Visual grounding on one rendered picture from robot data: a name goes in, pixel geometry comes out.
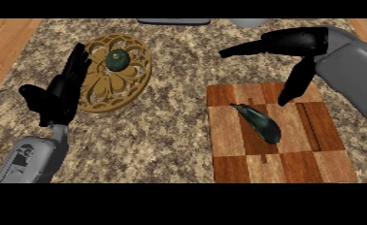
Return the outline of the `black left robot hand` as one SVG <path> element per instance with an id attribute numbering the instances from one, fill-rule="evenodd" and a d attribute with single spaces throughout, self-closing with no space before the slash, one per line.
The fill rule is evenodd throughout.
<path id="1" fill-rule="evenodd" d="M 24 84 L 19 93 L 28 109 L 40 114 L 40 127 L 68 125 L 76 116 L 80 88 L 92 64 L 85 44 L 77 44 L 68 56 L 64 71 L 53 77 L 46 89 Z"/>

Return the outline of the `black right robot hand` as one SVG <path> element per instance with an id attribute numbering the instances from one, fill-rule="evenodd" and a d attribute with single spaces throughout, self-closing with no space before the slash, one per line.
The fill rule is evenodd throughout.
<path id="1" fill-rule="evenodd" d="M 292 100 L 302 96 L 315 76 L 314 57 L 327 53 L 329 28 L 298 27 L 264 33 L 258 41 L 243 43 L 219 52 L 222 58 L 234 55 L 253 55 L 271 53 L 299 56 L 287 78 L 284 88 L 278 96 L 278 105 L 284 106 Z"/>

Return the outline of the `dark purple eggplant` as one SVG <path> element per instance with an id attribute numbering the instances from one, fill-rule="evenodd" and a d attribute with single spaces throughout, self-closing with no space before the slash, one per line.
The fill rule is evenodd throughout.
<path id="1" fill-rule="evenodd" d="M 277 144 L 281 141 L 281 128 L 274 119 L 246 104 L 231 103 L 230 106 L 238 111 L 261 138 L 269 144 Z"/>

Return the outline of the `pale grey rounded object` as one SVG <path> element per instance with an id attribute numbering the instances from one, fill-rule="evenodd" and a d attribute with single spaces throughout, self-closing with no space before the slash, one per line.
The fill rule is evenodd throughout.
<path id="1" fill-rule="evenodd" d="M 265 18 L 231 18 L 230 21 L 244 28 L 255 28 L 261 26 L 265 22 Z"/>

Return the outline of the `round carved wooden trivet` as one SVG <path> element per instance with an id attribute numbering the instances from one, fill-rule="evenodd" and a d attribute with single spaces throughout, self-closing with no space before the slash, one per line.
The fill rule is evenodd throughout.
<path id="1" fill-rule="evenodd" d="M 90 113 L 107 113 L 124 107 L 142 93 L 153 73 L 153 55 L 145 43 L 123 33 L 99 36 L 85 46 L 92 64 L 79 108 Z M 130 63 L 123 71 L 114 72 L 107 67 L 107 56 L 119 48 L 127 52 Z"/>

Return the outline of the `dark green round squash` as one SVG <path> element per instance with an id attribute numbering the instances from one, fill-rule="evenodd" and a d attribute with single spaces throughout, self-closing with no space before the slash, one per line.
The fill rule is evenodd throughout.
<path id="1" fill-rule="evenodd" d="M 107 67 L 111 71 L 123 71 L 130 63 L 129 54 L 123 49 L 114 49 L 107 56 Z"/>

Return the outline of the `flat grey appliance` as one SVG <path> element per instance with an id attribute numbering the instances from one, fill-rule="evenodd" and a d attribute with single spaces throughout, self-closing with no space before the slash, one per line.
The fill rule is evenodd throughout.
<path id="1" fill-rule="evenodd" d="M 138 18 L 138 22 L 147 24 L 207 25 L 210 18 Z"/>

